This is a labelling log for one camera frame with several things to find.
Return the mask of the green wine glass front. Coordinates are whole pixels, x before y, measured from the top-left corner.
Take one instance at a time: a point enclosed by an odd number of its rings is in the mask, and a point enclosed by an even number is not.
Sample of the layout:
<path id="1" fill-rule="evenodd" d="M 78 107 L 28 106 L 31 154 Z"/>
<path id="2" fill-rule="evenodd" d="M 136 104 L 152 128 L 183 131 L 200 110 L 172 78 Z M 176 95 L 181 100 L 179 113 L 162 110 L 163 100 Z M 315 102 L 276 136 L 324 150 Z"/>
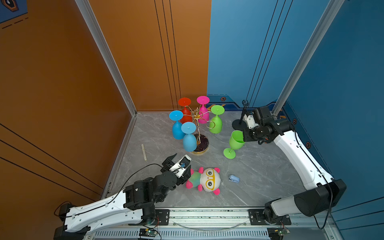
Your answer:
<path id="1" fill-rule="evenodd" d="M 235 150 L 239 150 L 245 144 L 244 134 L 242 131 L 235 130 L 232 132 L 230 140 L 229 140 L 229 148 L 224 149 L 224 156 L 227 159 L 234 159 L 236 157 Z"/>

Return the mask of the green wine glass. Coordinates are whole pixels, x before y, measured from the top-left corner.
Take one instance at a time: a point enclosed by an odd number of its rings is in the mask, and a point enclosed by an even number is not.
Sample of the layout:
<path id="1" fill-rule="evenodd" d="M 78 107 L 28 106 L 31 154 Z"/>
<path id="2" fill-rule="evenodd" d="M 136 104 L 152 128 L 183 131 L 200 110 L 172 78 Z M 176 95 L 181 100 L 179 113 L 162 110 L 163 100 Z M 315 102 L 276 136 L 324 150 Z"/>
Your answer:
<path id="1" fill-rule="evenodd" d="M 211 113 L 215 116 L 210 121 L 210 132 L 213 134 L 219 134 L 222 131 L 223 128 L 223 122 L 220 118 L 220 115 L 222 115 L 225 112 L 225 109 L 221 105 L 214 105 L 211 107 Z"/>
<path id="2" fill-rule="evenodd" d="M 235 150 L 239 150 L 245 144 L 244 134 L 242 131 L 235 130 L 232 132 L 230 140 L 229 140 L 229 148 L 224 149 L 224 156 L 227 159 L 234 159 L 236 157 Z"/>

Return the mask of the blue wine glass front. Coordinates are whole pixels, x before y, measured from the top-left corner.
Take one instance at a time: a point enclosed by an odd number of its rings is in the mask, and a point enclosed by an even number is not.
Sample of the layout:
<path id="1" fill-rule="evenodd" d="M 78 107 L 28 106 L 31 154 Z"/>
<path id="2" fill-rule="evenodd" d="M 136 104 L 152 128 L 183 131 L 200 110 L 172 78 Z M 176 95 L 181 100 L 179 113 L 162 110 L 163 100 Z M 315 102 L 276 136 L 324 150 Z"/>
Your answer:
<path id="1" fill-rule="evenodd" d="M 187 152 L 193 152 L 197 148 L 197 140 L 194 136 L 197 127 L 192 122 L 182 124 L 182 132 L 185 134 L 183 137 L 183 147 Z"/>

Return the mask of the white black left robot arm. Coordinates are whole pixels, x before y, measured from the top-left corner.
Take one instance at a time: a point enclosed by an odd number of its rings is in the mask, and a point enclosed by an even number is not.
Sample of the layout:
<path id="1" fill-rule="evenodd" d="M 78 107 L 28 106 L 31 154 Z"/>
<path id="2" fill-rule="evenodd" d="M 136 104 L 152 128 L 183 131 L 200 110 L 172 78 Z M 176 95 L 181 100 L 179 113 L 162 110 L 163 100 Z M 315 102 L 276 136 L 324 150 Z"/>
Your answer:
<path id="1" fill-rule="evenodd" d="M 59 218 L 63 225 L 55 230 L 54 239 L 82 240 L 94 232 L 122 224 L 156 224 L 155 204 L 163 202 L 169 192 L 186 183 L 192 175 L 192 159 L 188 155 L 176 163 L 173 159 L 174 156 L 169 156 L 163 161 L 161 174 L 123 185 L 111 197 L 83 206 L 61 205 Z"/>

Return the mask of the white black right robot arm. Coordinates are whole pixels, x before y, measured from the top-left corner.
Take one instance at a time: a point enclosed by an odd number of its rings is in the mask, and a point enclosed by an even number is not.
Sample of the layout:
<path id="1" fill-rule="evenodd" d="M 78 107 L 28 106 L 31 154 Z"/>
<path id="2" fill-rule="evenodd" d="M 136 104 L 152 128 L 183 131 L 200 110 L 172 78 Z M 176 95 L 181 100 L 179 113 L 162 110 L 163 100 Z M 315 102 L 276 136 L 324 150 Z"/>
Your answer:
<path id="1" fill-rule="evenodd" d="M 317 162 L 301 141 L 294 124 L 273 116 L 267 106 L 243 110 L 241 120 L 246 124 L 244 141 L 259 145 L 275 143 L 287 156 L 305 188 L 302 193 L 266 203 L 263 211 L 265 221 L 273 225 L 292 214 L 313 217 L 326 212 L 327 216 L 330 215 L 347 186 L 343 180 L 335 180 Z"/>

